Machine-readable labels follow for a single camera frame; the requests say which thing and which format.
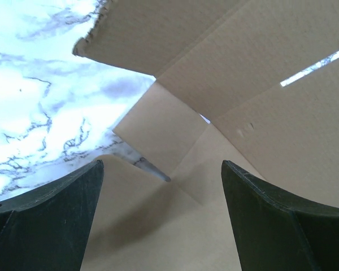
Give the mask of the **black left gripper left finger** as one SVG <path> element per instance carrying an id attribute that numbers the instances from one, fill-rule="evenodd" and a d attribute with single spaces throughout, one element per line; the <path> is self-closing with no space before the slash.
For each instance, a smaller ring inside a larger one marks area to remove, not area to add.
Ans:
<path id="1" fill-rule="evenodd" d="M 104 165 L 91 162 L 0 202 L 0 270 L 80 270 Z"/>

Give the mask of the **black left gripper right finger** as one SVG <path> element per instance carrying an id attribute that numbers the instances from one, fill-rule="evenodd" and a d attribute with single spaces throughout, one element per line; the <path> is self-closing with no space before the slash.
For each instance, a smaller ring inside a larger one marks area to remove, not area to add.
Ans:
<path id="1" fill-rule="evenodd" d="M 242 270 L 339 270 L 339 208 L 292 194 L 229 160 L 221 179 Z"/>

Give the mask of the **brown cardboard box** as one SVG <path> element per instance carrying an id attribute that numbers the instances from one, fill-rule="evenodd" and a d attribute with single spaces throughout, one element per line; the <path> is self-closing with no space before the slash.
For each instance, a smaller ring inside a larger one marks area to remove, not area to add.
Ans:
<path id="1" fill-rule="evenodd" d="M 82 270 L 242 270 L 232 161 L 339 208 L 339 1 L 108 1 L 73 53 L 155 82 L 114 129 Z"/>

